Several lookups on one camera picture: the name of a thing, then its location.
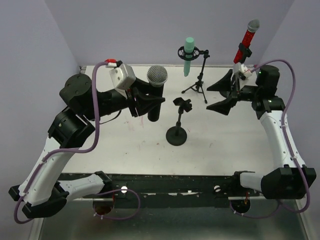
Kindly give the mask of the black glitter microphone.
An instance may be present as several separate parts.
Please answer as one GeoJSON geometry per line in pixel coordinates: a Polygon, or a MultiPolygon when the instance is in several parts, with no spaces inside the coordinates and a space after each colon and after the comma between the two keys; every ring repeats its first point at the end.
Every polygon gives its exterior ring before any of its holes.
{"type": "MultiPolygon", "coordinates": [[[[161,65],[151,66],[146,74],[149,84],[152,86],[151,95],[162,97],[164,91],[164,84],[168,80],[167,70],[161,65]]],[[[161,111],[161,104],[155,106],[147,115],[148,120],[156,122],[159,120],[161,111]]]]}

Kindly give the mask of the tripod stand with shock mount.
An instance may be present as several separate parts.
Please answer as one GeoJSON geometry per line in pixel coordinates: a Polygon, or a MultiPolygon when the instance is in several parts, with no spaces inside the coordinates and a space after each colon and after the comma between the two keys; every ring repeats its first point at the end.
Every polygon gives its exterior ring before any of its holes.
{"type": "Polygon", "coordinates": [[[197,59],[200,55],[203,55],[203,62],[202,62],[202,67],[201,67],[201,71],[199,73],[199,75],[197,76],[197,81],[191,85],[190,87],[188,87],[187,89],[183,90],[181,93],[184,94],[185,92],[187,92],[188,90],[193,90],[194,92],[198,93],[198,94],[202,94],[203,98],[204,98],[204,103],[207,104],[208,101],[206,99],[205,96],[205,91],[203,89],[203,76],[204,76],[204,69],[205,69],[205,65],[206,65],[206,60],[207,58],[210,57],[209,55],[209,50],[199,50],[197,47],[194,47],[194,51],[193,51],[193,57],[186,59],[185,58],[185,53],[184,53],[184,47],[181,46],[178,51],[177,51],[178,57],[182,60],[186,60],[186,61],[193,61],[195,59],[197,59]]]}

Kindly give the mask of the red glitter microphone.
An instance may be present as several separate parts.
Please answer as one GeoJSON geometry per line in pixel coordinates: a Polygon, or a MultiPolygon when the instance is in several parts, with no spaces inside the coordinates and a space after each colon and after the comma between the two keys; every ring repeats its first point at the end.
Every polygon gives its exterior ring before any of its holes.
{"type": "Polygon", "coordinates": [[[247,58],[251,57],[252,51],[250,50],[250,45],[255,33],[259,28],[260,28],[260,21],[258,19],[252,19],[247,24],[247,30],[244,34],[242,41],[238,45],[238,51],[233,60],[234,64],[238,62],[243,64],[247,58]]]}

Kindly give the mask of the mint green microphone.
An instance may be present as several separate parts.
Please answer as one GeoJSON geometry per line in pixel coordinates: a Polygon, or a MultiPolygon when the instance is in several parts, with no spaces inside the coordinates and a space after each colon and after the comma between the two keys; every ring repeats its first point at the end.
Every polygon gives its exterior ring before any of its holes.
{"type": "MultiPolygon", "coordinates": [[[[193,52],[195,48],[195,40],[193,37],[187,37],[184,42],[183,51],[184,51],[184,57],[186,59],[193,57],[193,52]]],[[[183,74],[184,77],[187,77],[190,73],[190,67],[191,67],[191,61],[185,60],[184,66],[183,66],[183,74]]]]}

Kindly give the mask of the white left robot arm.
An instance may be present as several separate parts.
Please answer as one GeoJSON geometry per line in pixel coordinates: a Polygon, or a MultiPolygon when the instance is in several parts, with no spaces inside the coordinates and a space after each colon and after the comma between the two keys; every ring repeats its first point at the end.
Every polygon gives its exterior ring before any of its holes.
{"type": "Polygon", "coordinates": [[[112,182],[101,171],[68,181],[60,181],[59,176],[71,157],[83,151],[87,138],[99,134],[101,117],[129,109],[134,117],[147,115],[150,121],[157,121],[167,79],[166,74],[149,73],[146,81],[129,75],[126,91],[119,93],[115,89],[97,91],[86,74],[71,76],[59,93],[66,108],[51,124],[36,165],[22,184],[9,189],[16,210],[22,210],[27,221],[48,218],[74,199],[110,190],[112,182]]]}

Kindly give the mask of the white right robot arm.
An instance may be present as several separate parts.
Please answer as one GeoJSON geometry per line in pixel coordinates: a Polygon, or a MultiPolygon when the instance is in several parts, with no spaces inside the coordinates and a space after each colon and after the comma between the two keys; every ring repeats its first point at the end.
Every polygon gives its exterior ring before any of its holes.
{"type": "Polygon", "coordinates": [[[288,126],[285,103],[276,95],[279,69],[272,65],[262,66],[256,75],[255,85],[247,84],[251,76],[245,65],[237,63],[224,77],[207,88],[225,98],[207,106],[207,110],[227,116],[238,102],[251,102],[267,135],[274,169],[266,174],[235,172],[238,185],[255,190],[266,199],[302,199],[307,194],[306,187],[312,185],[317,174],[299,156],[288,126]]]}

